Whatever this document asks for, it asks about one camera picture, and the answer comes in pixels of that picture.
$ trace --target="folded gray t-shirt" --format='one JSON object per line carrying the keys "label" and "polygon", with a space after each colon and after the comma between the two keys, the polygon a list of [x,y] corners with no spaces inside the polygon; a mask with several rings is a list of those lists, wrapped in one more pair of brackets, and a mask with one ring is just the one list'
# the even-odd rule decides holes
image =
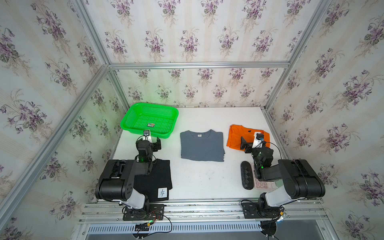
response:
{"label": "folded gray t-shirt", "polygon": [[181,158],[195,161],[224,162],[223,133],[185,131],[180,133]]}

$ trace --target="clothing label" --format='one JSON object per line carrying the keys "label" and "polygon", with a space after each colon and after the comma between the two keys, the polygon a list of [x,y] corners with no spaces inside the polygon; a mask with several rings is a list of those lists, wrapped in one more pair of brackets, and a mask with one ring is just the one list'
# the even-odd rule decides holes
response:
{"label": "clothing label", "polygon": [[167,188],[162,187],[157,190],[157,198],[167,197]]}

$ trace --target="white table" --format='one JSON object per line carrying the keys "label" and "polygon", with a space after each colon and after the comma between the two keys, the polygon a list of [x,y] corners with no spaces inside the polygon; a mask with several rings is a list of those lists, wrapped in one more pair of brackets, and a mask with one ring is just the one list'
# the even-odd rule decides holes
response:
{"label": "white table", "polygon": [[[173,188],[169,200],[194,199],[246,199],[259,197],[265,190],[246,190],[242,186],[240,164],[248,161],[253,166],[251,154],[226,146],[229,127],[232,124],[260,129],[270,134],[270,142],[276,144],[260,108],[178,108],[179,116],[175,129],[167,139],[161,139],[161,150],[154,152],[156,158],[170,160]],[[180,133],[190,130],[223,132],[224,162],[192,161],[180,157]],[[133,159],[137,155],[137,134],[123,131],[114,159]],[[280,159],[274,150],[272,165]]]}

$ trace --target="metal vent grille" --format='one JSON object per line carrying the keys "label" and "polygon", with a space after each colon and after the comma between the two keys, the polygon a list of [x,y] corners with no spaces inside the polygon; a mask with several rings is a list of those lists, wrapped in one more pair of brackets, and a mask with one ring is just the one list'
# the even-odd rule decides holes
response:
{"label": "metal vent grille", "polygon": [[[135,225],[135,223],[91,224],[88,234],[136,233],[133,231]],[[171,233],[262,231],[260,222],[257,221],[172,223],[172,226]],[[167,232],[170,229],[171,225],[169,223],[159,222],[150,226],[149,231],[140,232]]]}

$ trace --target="green basket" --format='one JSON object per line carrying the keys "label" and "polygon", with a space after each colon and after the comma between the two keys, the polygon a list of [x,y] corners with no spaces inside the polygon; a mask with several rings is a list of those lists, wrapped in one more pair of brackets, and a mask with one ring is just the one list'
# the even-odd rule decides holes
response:
{"label": "green basket", "polygon": [[135,134],[143,134],[149,129],[151,136],[168,138],[175,127],[179,111],[176,108],[149,104],[133,104],[120,122],[122,129]]}

